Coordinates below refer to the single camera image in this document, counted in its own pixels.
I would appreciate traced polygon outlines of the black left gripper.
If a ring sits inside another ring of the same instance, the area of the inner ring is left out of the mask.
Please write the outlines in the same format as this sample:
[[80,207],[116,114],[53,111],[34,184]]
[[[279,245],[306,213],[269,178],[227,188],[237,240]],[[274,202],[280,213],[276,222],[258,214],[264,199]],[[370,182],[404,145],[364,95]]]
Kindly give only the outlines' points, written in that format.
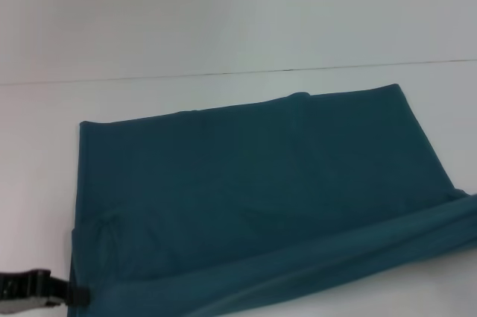
[[88,306],[90,291],[67,280],[51,277],[49,270],[1,273],[1,312],[22,313],[48,306]]

